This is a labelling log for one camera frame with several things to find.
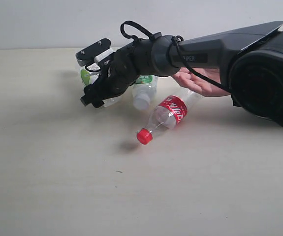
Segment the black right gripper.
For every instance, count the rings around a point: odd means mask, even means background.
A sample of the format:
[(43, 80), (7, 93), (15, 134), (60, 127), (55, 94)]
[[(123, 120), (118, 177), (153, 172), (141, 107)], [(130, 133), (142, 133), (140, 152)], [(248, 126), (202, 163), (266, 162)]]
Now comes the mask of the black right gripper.
[(119, 97), (135, 83), (138, 73), (131, 57), (122, 53), (102, 53), (94, 58), (100, 67), (95, 82), (85, 86), (80, 98), (84, 106), (92, 104), (95, 108), (104, 105), (107, 99)]

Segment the open human hand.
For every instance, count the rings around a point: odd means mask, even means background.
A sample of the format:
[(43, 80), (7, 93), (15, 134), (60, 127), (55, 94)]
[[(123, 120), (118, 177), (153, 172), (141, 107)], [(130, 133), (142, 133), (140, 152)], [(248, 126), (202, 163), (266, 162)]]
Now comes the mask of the open human hand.
[[(198, 73), (220, 83), (220, 72), (218, 68), (194, 68)], [(182, 67), (176, 74), (171, 76), (180, 86), (188, 88), (205, 97), (223, 97), (230, 93), (208, 83), (207, 81), (192, 74), (187, 68)]]

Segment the black sleeved forearm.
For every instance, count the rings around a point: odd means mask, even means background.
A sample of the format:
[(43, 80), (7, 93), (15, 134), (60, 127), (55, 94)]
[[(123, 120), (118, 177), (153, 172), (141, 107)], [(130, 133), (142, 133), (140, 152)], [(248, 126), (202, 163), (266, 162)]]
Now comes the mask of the black sleeved forearm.
[(241, 107), (239, 102), (236, 100), (236, 98), (233, 95), (231, 95), (231, 100), (232, 100), (232, 105), (234, 107)]

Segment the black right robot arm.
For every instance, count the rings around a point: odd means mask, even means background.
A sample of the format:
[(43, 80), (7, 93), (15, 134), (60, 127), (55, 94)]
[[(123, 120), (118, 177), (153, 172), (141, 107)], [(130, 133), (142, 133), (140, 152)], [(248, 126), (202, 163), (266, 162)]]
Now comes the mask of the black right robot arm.
[(167, 77), (182, 67), (215, 68), (218, 86), (231, 94), (234, 106), (259, 117), (283, 122), (283, 21), (229, 30), (195, 39), (151, 33), (126, 21), (145, 38), (125, 34), (130, 43), (105, 59), (104, 38), (76, 54), (80, 66), (97, 63), (99, 78), (84, 88), (84, 105), (100, 107), (122, 95), (140, 75)]

